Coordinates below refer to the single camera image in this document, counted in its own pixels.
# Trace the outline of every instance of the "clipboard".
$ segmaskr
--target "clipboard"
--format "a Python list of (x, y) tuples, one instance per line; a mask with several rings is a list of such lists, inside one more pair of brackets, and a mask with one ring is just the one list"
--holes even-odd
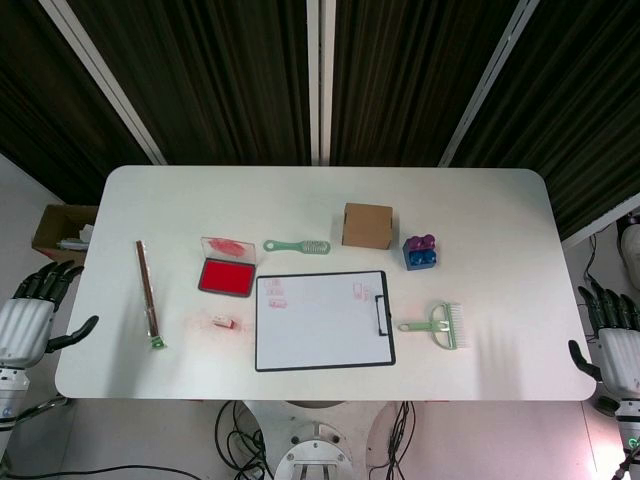
[(256, 280), (258, 372), (394, 365), (381, 270)]

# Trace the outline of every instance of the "white table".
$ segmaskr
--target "white table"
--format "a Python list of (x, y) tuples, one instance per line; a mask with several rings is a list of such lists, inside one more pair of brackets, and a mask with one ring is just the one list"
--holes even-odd
[[(391, 250), (340, 244), (346, 202), (394, 209)], [(406, 271), (400, 246), (433, 233), (438, 265)], [(258, 275), (382, 269), (394, 323), (439, 300), (462, 303), (471, 347), (395, 332), (392, 367), (257, 373), (255, 297), (197, 289), (201, 236), (254, 242)], [(134, 241), (146, 242), (160, 332), (152, 351)], [(262, 250), (266, 239), (330, 240), (328, 256)], [(229, 314), (240, 328), (213, 326)], [(139, 167), (108, 179), (62, 352), (60, 392), (83, 398), (252, 400), (580, 400), (594, 382), (542, 179), (526, 170)]]

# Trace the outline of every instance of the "comb bristles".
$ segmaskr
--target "comb bristles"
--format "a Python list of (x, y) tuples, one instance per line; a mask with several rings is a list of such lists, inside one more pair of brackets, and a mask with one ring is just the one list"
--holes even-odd
[(307, 240), (304, 242), (303, 250), (306, 253), (324, 253), (327, 251), (327, 243), (316, 240)]

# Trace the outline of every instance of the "brush bristles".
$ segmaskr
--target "brush bristles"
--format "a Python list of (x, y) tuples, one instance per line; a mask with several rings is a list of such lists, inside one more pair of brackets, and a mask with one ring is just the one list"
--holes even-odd
[(456, 339), (456, 346), (458, 348), (468, 347), (469, 341), (464, 328), (462, 305), (459, 303), (450, 303), (449, 311), (451, 312), (451, 330)]
[(329, 248), (328, 242), (320, 240), (306, 240), (302, 245), (304, 253), (327, 253)]

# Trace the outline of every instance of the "cardboard box on floor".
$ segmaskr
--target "cardboard box on floor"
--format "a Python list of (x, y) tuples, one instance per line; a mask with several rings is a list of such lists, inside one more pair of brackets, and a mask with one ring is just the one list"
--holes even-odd
[(47, 205), (36, 231), (31, 248), (58, 263), (73, 260), (84, 265), (87, 252), (61, 250), (58, 242), (64, 238), (78, 238), (86, 224), (95, 225), (98, 207), (84, 205)]

